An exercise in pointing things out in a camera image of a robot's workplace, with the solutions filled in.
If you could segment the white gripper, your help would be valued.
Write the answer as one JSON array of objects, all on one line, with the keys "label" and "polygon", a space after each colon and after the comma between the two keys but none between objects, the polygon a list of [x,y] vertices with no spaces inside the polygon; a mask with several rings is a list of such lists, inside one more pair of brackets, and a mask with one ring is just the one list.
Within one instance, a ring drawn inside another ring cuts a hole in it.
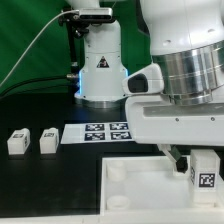
[{"label": "white gripper", "polygon": [[131,136],[139,144],[158,144],[175,172],[188,170],[174,145],[224,146],[224,103],[176,106],[159,96],[129,97],[125,105]]}]

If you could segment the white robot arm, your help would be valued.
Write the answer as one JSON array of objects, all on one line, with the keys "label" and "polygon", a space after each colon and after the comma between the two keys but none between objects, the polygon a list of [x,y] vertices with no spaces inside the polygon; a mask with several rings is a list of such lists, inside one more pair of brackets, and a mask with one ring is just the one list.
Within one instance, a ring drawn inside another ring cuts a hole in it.
[{"label": "white robot arm", "polygon": [[135,0],[151,62],[132,74],[120,59],[120,25],[100,1],[66,0],[85,35],[76,98],[96,107],[124,101],[133,140],[187,171],[179,146],[224,145],[224,0]]}]

